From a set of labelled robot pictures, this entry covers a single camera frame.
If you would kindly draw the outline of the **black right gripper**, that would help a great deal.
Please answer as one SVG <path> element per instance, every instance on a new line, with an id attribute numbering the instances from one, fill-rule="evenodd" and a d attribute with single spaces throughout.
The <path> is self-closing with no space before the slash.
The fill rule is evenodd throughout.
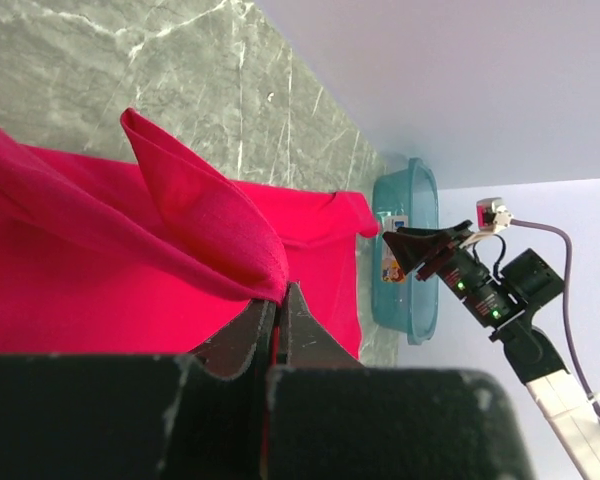
<path id="1" fill-rule="evenodd" d="M 493 273 L 461 249 L 471 226 L 465 220 L 439 230 L 399 227 L 382 239 L 405 274 L 414 272 L 421 281 L 438 277 L 483 327 L 497 330 L 531 318 L 563 293 L 564 280 L 532 249 Z"/>

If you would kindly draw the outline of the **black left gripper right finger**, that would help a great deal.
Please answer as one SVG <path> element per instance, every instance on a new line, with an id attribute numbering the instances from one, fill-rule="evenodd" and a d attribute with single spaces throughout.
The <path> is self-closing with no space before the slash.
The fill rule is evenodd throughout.
<path id="1" fill-rule="evenodd" d="M 311 315 L 280 313 L 286 358 L 268 375 L 272 479 L 530 479 L 511 402 L 490 375 L 367 367 Z"/>

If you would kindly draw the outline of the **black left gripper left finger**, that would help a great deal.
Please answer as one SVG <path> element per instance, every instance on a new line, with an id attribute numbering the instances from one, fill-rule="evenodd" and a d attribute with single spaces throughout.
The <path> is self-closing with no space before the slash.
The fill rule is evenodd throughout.
<path id="1" fill-rule="evenodd" d="M 183 354 L 0 355 L 0 479 L 257 479 L 277 306 Z"/>

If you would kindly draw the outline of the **teal plastic basket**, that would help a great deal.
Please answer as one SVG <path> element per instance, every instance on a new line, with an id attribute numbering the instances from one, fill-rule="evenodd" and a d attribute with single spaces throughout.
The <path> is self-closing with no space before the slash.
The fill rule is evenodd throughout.
<path id="1" fill-rule="evenodd" d="M 439 290 L 437 279 L 416 278 L 418 264 L 407 248 L 413 233 L 439 228 L 435 177 L 418 158 L 374 183 L 372 212 L 380 225 L 374 239 L 371 309 L 376 324 L 404 333 L 410 345 L 421 345 L 435 332 Z"/>

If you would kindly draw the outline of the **red t shirt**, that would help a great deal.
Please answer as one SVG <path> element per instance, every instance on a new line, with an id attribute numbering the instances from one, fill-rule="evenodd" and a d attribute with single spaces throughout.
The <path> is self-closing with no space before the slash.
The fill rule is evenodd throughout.
<path id="1" fill-rule="evenodd" d="M 0 129 L 0 353 L 186 352 L 296 282 L 358 354 L 362 194 L 231 180 L 137 111 L 120 123 L 134 163 Z"/>

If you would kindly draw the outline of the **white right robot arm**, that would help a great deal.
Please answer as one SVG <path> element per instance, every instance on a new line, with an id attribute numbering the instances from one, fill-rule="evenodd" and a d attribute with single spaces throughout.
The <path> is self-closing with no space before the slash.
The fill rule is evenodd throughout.
<path id="1" fill-rule="evenodd" d="M 465 245 L 483 235 L 468 221 L 431 230 L 400 227 L 382 238 L 401 269 L 425 281 L 437 276 L 485 328 L 584 479 L 600 479 L 600 415 L 596 397 L 569 372 L 552 342 L 532 323 L 558 296 L 563 280 L 527 249 L 493 274 Z"/>

